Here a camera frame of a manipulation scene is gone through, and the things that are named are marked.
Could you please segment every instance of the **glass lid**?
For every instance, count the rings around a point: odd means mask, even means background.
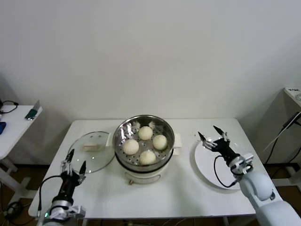
[[[107,166],[115,156],[111,146],[106,147],[109,133],[91,132],[76,140],[70,147],[74,149],[72,168],[79,172],[84,161],[86,161],[86,173],[93,173]]]

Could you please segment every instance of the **floor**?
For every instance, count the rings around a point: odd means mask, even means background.
[[[275,167],[269,167],[267,170],[270,175],[272,175],[278,168]],[[18,182],[21,182],[24,177],[31,177],[32,180],[30,181],[29,185],[27,186],[28,189],[34,189],[37,190],[39,188],[39,185],[41,181],[43,180],[44,175],[46,174],[47,169],[45,168],[39,168],[39,169],[33,169],[33,168],[19,168],[17,173],[11,173],[11,176],[16,179]],[[280,170],[275,178],[287,178],[288,173],[285,169]],[[301,193],[296,187],[279,187],[278,191],[282,198],[289,202],[297,211],[299,215],[301,215]],[[9,200],[13,196],[13,191],[11,191],[8,187],[3,186],[3,195],[1,195],[3,198],[3,206],[6,207]],[[29,204],[31,200],[22,199],[20,201],[23,205]],[[28,207],[26,207],[22,214],[14,220],[14,223],[16,224],[22,224],[24,222],[27,222],[31,219],[31,217],[27,213]],[[237,219],[238,217],[231,217],[229,218],[229,221],[232,222],[233,220]],[[140,219],[140,220],[90,220],[88,225],[89,226],[122,226],[125,225],[126,222],[133,222],[136,224],[147,224],[147,225],[153,225],[153,226],[162,226],[168,219]],[[3,214],[0,215],[0,226],[2,225],[2,222],[4,221]],[[31,221],[27,224],[28,226],[35,226],[36,221]],[[166,222],[164,226],[222,226],[223,220],[222,218],[189,218],[186,220],[183,219],[172,219]],[[258,222],[255,219],[253,222],[248,224],[248,226],[258,226]]]

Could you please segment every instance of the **white table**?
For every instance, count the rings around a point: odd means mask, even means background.
[[[74,121],[57,151],[45,178],[60,173],[72,143],[92,131],[114,132],[122,120]],[[255,170],[267,174],[247,136],[235,119],[170,119],[175,133],[181,134],[182,150],[170,160],[166,174],[148,185],[129,185],[116,158],[98,172],[87,174],[76,187],[74,205],[87,209],[86,218],[189,218],[254,214],[250,202],[241,191],[212,186],[196,168],[194,149],[197,131],[208,137],[216,136],[213,125],[228,132],[229,138],[254,155]],[[212,162],[204,162],[213,167]],[[42,211],[46,211],[57,195],[61,179],[54,178],[42,188]],[[38,194],[30,208],[37,215]]]
[[[6,127],[0,135],[0,160],[7,168],[8,171],[0,169],[1,181],[15,191],[14,196],[10,202],[18,201],[20,198],[33,198],[36,191],[27,190],[26,186],[30,181],[30,178],[24,178],[19,184],[9,174],[11,171],[16,172],[17,167],[8,159],[6,156],[10,153],[11,149],[19,141],[22,135],[34,122],[25,119],[27,113],[32,109],[33,106],[19,105],[14,111],[3,114],[1,121],[6,122]],[[15,108],[14,105],[4,105],[1,110],[4,112],[10,111]],[[42,108],[38,110],[36,117],[42,112]]]
[[[301,94],[301,87],[286,87],[284,92],[301,107],[301,100],[296,99],[296,95]]]

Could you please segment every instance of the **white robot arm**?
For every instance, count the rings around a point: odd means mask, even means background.
[[[241,156],[229,146],[227,133],[214,126],[222,136],[213,142],[207,141],[199,133],[203,146],[212,152],[219,152],[230,167],[231,172],[239,182],[242,193],[249,199],[256,211],[256,218],[262,226],[300,226],[301,219],[290,204],[275,195],[276,188],[271,179],[262,173],[252,172],[253,156]]]
[[[47,212],[40,216],[42,209],[41,200],[39,200],[38,207],[38,226],[76,226],[75,218],[84,218],[86,214],[85,208],[82,206],[73,206],[73,192],[75,187],[79,186],[85,180],[86,161],[82,164],[79,173],[72,169],[71,160],[73,158],[74,149],[72,149],[64,161],[61,164],[61,175],[62,181],[61,188],[56,197],[53,198],[51,207]],[[45,179],[40,187],[40,198],[41,188],[45,181],[51,177]]]

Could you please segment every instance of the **white wall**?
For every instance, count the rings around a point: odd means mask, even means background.
[[[301,86],[300,8],[298,0],[1,1],[2,95],[44,107],[10,156],[51,162],[76,119],[236,117],[254,133],[275,95]]]

